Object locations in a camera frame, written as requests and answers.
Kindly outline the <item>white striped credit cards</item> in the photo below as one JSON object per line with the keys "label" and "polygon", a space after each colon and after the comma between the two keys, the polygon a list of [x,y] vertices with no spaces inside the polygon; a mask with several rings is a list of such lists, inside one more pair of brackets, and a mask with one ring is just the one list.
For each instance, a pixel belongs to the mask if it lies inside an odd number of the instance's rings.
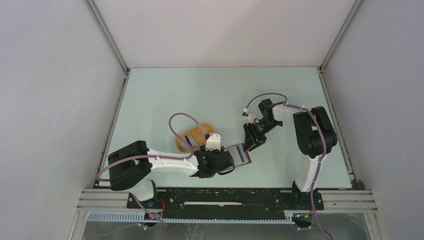
{"label": "white striped credit cards", "polygon": [[235,168],[251,163],[250,157],[244,151],[244,145],[242,143],[229,146],[226,150],[230,153]]}

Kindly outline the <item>brown leather card holder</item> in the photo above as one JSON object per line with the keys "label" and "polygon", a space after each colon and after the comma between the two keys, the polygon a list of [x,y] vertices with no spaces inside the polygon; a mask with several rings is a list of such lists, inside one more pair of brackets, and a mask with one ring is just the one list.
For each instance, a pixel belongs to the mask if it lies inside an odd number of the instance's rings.
{"label": "brown leather card holder", "polygon": [[226,175],[234,171],[236,168],[252,163],[249,153],[244,151],[244,144],[239,143],[226,147],[224,150],[229,152],[232,157],[232,166],[218,172],[219,175]]}

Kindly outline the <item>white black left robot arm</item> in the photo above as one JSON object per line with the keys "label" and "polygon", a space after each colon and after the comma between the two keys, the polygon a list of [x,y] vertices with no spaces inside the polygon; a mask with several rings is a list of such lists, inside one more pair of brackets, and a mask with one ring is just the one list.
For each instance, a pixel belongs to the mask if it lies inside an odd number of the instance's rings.
{"label": "white black left robot arm", "polygon": [[148,178],[151,173],[176,173],[204,179],[235,169],[231,153],[224,148],[207,151],[202,146],[190,153],[167,153],[148,148],[143,140],[110,153],[107,161],[110,189],[128,191],[145,208],[153,208],[158,202],[156,184]]}

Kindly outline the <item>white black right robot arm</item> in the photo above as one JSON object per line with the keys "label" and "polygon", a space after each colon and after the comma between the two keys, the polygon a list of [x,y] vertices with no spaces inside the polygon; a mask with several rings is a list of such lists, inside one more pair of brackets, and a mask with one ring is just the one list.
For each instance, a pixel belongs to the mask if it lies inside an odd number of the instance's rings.
{"label": "white black right robot arm", "polygon": [[291,194],[291,204],[297,209],[304,209],[311,202],[309,192],[317,187],[320,169],[327,154],[338,143],[338,138],[330,118],[322,106],[306,108],[289,104],[285,101],[273,103],[269,98],[262,100],[258,108],[262,115],[259,119],[243,109],[242,116],[248,120],[243,125],[244,151],[263,145],[266,134],[285,123],[294,125],[296,142],[299,150],[305,155],[294,185],[297,191]]}

